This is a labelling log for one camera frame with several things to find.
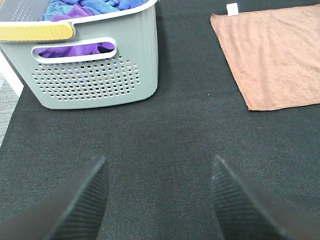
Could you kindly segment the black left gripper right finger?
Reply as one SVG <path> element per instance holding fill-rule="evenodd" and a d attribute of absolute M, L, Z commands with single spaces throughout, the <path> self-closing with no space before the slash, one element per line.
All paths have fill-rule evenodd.
<path fill-rule="evenodd" d="M 319 218 L 263 187 L 228 158 L 213 158 L 210 187 L 226 240 L 320 238 Z"/>

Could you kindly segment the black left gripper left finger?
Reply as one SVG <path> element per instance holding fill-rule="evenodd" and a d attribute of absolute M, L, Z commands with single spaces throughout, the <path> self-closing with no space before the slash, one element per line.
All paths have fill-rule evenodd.
<path fill-rule="evenodd" d="M 0 223 L 2 240 L 94 240 L 105 214 L 109 171 L 105 156 L 87 163 L 48 197 Z"/>

